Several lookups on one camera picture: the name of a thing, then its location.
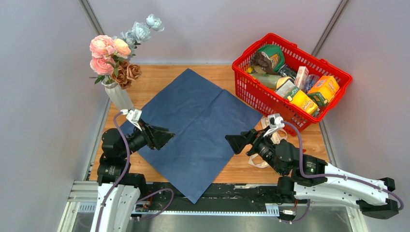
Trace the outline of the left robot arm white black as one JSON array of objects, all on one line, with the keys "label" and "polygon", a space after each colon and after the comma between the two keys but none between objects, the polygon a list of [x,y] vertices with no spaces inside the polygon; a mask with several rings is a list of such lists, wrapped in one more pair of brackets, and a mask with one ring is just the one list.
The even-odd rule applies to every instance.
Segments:
[{"label": "left robot arm white black", "polygon": [[130,156],[141,148],[160,150],[175,133],[140,121],[130,132],[120,127],[102,135],[102,150],[97,169],[97,205],[92,232],[124,232],[139,200],[147,196],[143,174],[130,173]]}]

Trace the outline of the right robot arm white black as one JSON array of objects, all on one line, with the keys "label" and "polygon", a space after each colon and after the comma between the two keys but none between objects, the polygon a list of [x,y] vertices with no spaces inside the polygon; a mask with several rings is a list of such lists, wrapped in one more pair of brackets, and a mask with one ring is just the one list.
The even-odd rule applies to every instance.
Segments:
[{"label": "right robot arm white black", "polygon": [[281,202],[309,200],[342,204],[363,215],[389,219],[399,213],[402,202],[395,196],[391,178],[368,179],[346,172],[322,159],[304,154],[285,139],[273,142],[266,130],[226,135],[235,154],[249,145],[248,156],[257,155],[281,177],[276,196]]}]

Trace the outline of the cream ribbon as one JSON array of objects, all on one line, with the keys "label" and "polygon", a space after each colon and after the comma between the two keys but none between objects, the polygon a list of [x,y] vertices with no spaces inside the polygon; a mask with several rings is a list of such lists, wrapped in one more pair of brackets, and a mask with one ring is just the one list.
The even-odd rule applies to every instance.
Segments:
[{"label": "cream ribbon", "polygon": [[[267,117],[263,117],[260,122],[261,122],[261,125],[262,125],[263,128],[265,128],[269,125],[269,120],[268,120]],[[271,135],[270,139],[274,144],[279,144],[282,139],[286,140],[287,138],[288,138],[287,132],[284,129],[280,129],[279,131],[273,133]],[[268,163],[266,161],[255,164],[253,160],[257,156],[258,156],[257,154],[251,155],[248,159],[248,164],[251,165],[251,166],[257,167],[257,168],[266,168],[266,167],[268,167]]]}]

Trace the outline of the pink rose flower stem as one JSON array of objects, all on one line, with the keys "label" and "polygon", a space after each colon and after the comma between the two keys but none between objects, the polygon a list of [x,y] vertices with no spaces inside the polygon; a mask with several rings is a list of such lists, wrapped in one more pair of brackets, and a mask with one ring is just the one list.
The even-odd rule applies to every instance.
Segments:
[{"label": "pink rose flower stem", "polygon": [[131,50],[128,44],[122,39],[114,39],[114,45],[116,48],[116,56],[124,59],[128,59],[131,55]]}]

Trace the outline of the blue pink flower stem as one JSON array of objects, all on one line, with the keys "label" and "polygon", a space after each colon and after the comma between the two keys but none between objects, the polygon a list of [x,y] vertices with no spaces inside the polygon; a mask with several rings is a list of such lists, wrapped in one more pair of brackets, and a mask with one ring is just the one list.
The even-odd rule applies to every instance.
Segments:
[{"label": "blue pink flower stem", "polygon": [[121,89],[127,89],[142,75],[141,67],[131,64],[128,61],[119,61],[118,67],[111,74],[111,79],[116,82]]}]

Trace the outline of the blue wrapping paper sheet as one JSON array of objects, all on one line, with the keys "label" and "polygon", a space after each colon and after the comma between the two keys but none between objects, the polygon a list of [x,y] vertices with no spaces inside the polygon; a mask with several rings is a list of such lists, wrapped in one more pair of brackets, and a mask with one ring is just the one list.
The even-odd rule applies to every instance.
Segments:
[{"label": "blue wrapping paper sheet", "polygon": [[192,203],[233,157],[225,139],[253,129],[261,113],[186,69],[142,108],[142,120],[175,136],[160,150],[138,153]]}]

